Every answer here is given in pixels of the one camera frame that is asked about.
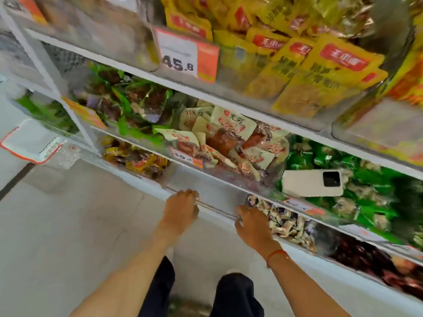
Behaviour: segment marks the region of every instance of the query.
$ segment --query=red string bracelet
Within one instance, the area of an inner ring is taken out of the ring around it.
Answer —
[[[267,268],[270,268],[269,267],[269,260],[276,254],[285,254],[287,256],[287,258],[289,257],[288,253],[285,250],[283,250],[283,249],[275,250],[272,253],[270,253],[270,255],[267,256],[267,260],[266,260]]]

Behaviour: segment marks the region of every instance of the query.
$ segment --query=black pants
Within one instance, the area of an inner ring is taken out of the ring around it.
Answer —
[[[175,271],[172,263],[164,257],[138,317],[166,317],[169,295],[174,282]],[[220,279],[210,317],[263,316],[264,310],[254,298],[254,285],[251,279],[241,273],[231,273]]]

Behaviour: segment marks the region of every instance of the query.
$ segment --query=pant leg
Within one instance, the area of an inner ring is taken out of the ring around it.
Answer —
[[[157,268],[138,317],[166,317],[174,282],[175,271],[165,256]]]
[[[210,317],[264,317],[264,309],[254,298],[252,280],[241,273],[223,276]]]

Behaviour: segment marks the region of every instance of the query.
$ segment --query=smartphone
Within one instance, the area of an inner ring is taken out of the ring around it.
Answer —
[[[343,194],[339,170],[286,170],[282,192],[297,197],[339,197]]]

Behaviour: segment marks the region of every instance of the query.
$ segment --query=tile floor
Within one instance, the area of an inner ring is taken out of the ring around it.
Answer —
[[[142,248],[163,206],[83,161],[70,171],[36,167],[0,202],[1,316],[67,316]],[[173,292],[180,296],[211,304],[219,278],[237,268],[254,281],[266,316],[293,316],[262,259],[210,222],[197,220],[181,238],[174,265]],[[407,317],[318,271],[308,273],[354,317]]]

